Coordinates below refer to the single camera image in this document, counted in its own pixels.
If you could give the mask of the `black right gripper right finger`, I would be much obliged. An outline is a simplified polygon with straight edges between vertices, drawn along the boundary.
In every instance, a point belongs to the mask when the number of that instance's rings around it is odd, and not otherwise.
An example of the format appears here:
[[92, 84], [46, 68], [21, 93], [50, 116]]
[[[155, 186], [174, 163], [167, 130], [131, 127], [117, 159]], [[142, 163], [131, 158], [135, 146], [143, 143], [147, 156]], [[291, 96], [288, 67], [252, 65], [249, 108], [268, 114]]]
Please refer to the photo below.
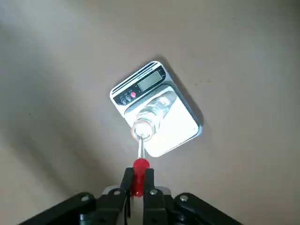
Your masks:
[[223, 213], [192, 193], [172, 197], [165, 187], [154, 185], [154, 170], [144, 177], [144, 225], [240, 225], [241, 222]]

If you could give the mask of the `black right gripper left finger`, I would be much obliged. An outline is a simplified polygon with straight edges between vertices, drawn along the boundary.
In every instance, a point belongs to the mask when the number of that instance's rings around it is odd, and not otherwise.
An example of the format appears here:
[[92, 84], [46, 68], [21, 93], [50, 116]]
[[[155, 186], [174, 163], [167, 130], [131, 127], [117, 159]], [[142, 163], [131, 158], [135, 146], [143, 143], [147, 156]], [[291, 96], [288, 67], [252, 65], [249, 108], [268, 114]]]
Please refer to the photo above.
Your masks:
[[78, 193], [21, 222], [22, 225], [116, 225], [127, 209], [134, 169], [126, 168], [121, 184], [106, 188], [99, 198], [89, 192]]

